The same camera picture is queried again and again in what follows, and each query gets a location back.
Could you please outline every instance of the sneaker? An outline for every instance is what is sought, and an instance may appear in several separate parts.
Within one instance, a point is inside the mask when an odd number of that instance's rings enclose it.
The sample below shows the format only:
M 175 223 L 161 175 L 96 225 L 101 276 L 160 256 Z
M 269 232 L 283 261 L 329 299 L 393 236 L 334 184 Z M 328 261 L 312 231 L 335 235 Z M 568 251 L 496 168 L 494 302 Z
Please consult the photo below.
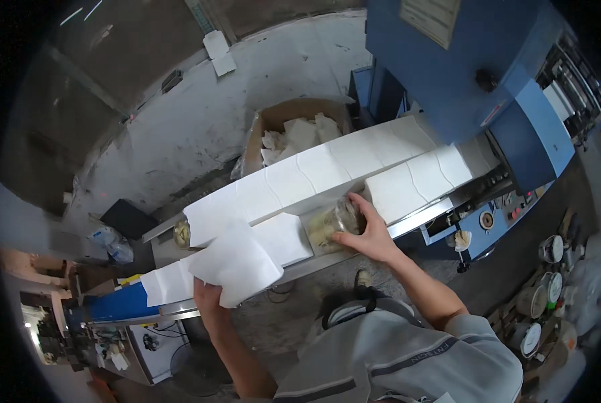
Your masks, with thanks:
M 365 269 L 361 269 L 357 271 L 357 275 L 354 278 L 354 286 L 364 286 L 371 287 L 372 286 L 372 276 L 370 276 L 370 272 Z

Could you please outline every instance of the blue machine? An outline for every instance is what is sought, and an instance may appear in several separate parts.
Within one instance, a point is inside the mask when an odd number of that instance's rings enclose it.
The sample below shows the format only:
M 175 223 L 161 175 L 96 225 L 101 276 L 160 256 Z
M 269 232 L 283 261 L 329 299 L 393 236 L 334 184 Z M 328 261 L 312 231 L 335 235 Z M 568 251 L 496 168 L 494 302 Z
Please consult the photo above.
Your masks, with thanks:
M 570 28 L 546 0 L 476 0 L 458 5 L 457 19 L 447 24 L 420 9 L 423 2 L 369 2 L 366 47 L 374 62 L 354 70 L 350 86 L 358 101 L 359 121 L 362 126 L 379 124 L 411 104 L 418 105 L 447 144 L 488 130 L 518 194 L 548 187 L 565 169 L 574 147 L 535 79 L 554 44 Z M 441 44 L 427 29 L 413 24 L 415 16 L 454 26 L 450 44 Z M 445 235 L 454 229 L 471 230 L 472 248 L 464 258 L 475 259 L 521 218 L 508 219 L 496 210 L 493 202 L 479 206 L 434 235 L 424 227 L 419 241 L 439 254 L 446 247 Z M 490 231 L 480 227 L 484 211 L 495 216 Z

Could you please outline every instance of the tissue cutting machine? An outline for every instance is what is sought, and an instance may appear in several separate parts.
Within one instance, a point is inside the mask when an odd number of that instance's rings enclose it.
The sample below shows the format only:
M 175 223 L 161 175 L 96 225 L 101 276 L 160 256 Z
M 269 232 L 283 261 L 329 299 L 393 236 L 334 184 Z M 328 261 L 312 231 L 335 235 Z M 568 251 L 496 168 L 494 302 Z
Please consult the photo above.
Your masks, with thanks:
M 562 16 L 546 0 L 369 2 L 370 67 L 351 72 L 350 113 L 358 128 L 424 114 L 446 144 L 487 136 L 500 165 L 388 226 L 403 248 L 461 260 L 459 271 L 490 254 L 563 172 L 586 133 L 601 120 L 601 89 Z M 144 236 L 155 263 L 184 257 L 168 230 Z M 445 238 L 472 232 L 457 254 Z M 352 257 L 337 252 L 288 266 L 274 286 Z M 158 322 L 197 316 L 192 299 L 146 307 L 141 283 L 89 303 L 94 324 Z

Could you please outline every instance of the person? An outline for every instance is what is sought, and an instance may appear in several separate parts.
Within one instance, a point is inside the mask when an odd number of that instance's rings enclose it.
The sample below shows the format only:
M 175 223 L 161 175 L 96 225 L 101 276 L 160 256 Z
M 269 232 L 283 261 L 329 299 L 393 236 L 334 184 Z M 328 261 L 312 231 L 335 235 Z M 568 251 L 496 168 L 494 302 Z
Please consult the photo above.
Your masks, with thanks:
M 240 398 L 514 402 L 523 380 L 519 359 L 485 318 L 470 315 L 455 292 L 401 252 L 368 201 L 349 197 L 365 215 L 366 229 L 362 235 L 334 233 L 333 240 L 385 263 L 433 329 L 423 327 L 405 302 L 369 287 L 369 275 L 360 273 L 359 299 L 321 312 L 298 364 L 277 384 L 240 341 L 229 310 L 220 307 L 221 288 L 196 278 L 195 302 Z

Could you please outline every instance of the machine knob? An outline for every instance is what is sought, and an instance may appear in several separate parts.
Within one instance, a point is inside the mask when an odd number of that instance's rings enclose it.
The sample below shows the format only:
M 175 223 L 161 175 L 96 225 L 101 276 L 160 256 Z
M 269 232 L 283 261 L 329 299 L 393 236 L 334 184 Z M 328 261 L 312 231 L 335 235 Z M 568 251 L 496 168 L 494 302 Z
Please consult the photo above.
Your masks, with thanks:
M 498 86 L 498 80 L 486 69 L 475 71 L 475 82 L 484 92 L 491 93 Z

